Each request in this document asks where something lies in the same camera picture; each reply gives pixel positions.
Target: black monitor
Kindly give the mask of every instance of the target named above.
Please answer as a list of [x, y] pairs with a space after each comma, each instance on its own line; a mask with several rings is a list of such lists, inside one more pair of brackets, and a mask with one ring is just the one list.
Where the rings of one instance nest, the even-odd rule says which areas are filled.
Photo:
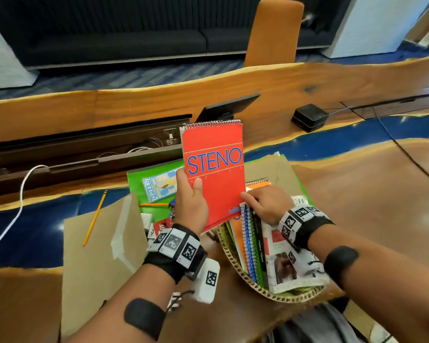
[[252, 104], [261, 94], [253, 94], [233, 99], [203, 108], [195, 122], [233, 119], [235, 113], [240, 113]]

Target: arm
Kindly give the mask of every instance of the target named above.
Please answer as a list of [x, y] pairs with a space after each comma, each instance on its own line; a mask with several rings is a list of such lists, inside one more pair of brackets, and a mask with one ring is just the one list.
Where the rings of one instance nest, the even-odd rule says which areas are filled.
[[[175, 223], [186, 226], [200, 236], [208, 219], [208, 206], [202, 195], [202, 181], [196, 179], [191, 188], [184, 170], [177, 171]], [[74, 335], [69, 343], [150, 343], [154, 340], [124, 321], [127, 304], [142, 298], [163, 311], [175, 288], [175, 281], [161, 268], [146, 264]]]
[[[271, 225], [294, 206], [283, 190], [272, 186], [242, 197]], [[400, 342], [429, 342], [429, 268], [336, 225], [321, 226], [308, 242], [321, 262], [341, 245], [359, 253], [342, 274], [346, 294]]]

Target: forearm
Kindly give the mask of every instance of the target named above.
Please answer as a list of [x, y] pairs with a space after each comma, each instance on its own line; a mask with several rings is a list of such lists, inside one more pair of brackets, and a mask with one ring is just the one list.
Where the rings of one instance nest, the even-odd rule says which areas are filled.
[[308, 242], [322, 262], [340, 245], [359, 253], [342, 275], [348, 296], [401, 343], [429, 342], [429, 268], [335, 225]]
[[143, 265], [120, 290], [69, 340], [87, 342], [153, 342], [154, 340], [124, 321], [127, 304], [136, 298], [149, 300], [166, 311], [175, 281], [154, 265]]

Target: woven basket rim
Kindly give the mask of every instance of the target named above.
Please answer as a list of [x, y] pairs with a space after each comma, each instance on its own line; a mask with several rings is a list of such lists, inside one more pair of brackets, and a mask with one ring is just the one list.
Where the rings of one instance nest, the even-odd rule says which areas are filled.
[[304, 303], [308, 302], [310, 300], [313, 300], [315, 297], [320, 295], [326, 286], [314, 286], [308, 291], [298, 294], [298, 295], [288, 295], [283, 296], [280, 294], [272, 294], [270, 291], [268, 291], [265, 288], [260, 287], [258, 284], [256, 284], [250, 276], [243, 270], [238, 260], [233, 256], [232, 252], [230, 251], [227, 243], [224, 240], [223, 233], [221, 229], [226, 229], [225, 225], [219, 226], [216, 229], [216, 234], [219, 238], [219, 242], [221, 243], [222, 249], [224, 251], [224, 254], [229, 259], [232, 266], [234, 266], [235, 271], [241, 276], [241, 278], [251, 287], [253, 288], [257, 293], [263, 295], [264, 297], [268, 298], [269, 300], [276, 301], [276, 302], [282, 302], [282, 303]]

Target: patterned carpet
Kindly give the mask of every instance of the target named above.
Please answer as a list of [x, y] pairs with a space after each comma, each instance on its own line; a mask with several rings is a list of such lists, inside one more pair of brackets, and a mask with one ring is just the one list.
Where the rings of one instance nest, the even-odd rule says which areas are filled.
[[[327, 59], [318, 50], [298, 51], [296, 62], [329, 62], [345, 65], [392, 63], [427, 57], [429, 49], [403, 42], [394, 53]], [[178, 83], [233, 71], [243, 66], [244, 55], [201, 57], [167, 61], [106, 64], [42, 70], [31, 87], [0, 89], [0, 100], [53, 92], [143, 88]]]

